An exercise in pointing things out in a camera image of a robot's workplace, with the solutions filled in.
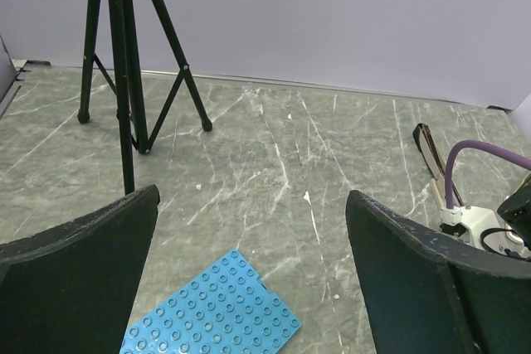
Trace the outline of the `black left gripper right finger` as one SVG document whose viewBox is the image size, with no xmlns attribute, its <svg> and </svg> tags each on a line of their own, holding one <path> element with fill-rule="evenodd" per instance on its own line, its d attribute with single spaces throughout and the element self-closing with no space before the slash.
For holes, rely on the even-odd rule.
<svg viewBox="0 0 531 354">
<path fill-rule="evenodd" d="M 378 353 L 528 353 L 530 264 L 494 255 L 352 190 L 345 209 Z"/>
</svg>

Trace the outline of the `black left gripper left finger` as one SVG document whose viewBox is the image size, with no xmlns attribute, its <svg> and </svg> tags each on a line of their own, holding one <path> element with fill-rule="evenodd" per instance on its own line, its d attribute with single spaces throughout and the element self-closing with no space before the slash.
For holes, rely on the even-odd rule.
<svg viewBox="0 0 531 354">
<path fill-rule="evenodd" d="M 149 185 L 1 246 L 3 353 L 117 353 L 158 219 Z"/>
</svg>

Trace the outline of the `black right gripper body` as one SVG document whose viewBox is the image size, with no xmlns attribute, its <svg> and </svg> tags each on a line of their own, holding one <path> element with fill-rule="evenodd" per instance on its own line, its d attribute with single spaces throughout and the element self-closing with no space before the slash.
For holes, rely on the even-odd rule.
<svg viewBox="0 0 531 354">
<path fill-rule="evenodd" d="M 530 185 L 520 187 L 509 196 L 497 213 L 524 242 L 530 242 Z"/>
</svg>

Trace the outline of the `beige black large stapler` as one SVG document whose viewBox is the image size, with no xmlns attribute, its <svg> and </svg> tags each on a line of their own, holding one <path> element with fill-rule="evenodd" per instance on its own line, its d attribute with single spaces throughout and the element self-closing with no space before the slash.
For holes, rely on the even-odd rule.
<svg viewBox="0 0 531 354">
<path fill-rule="evenodd" d="M 446 205 L 445 170 L 446 164 L 440 155 L 431 130 L 426 124 L 419 123 L 412 132 L 418 151 L 421 153 L 430 173 L 430 186 L 439 207 Z"/>
</svg>

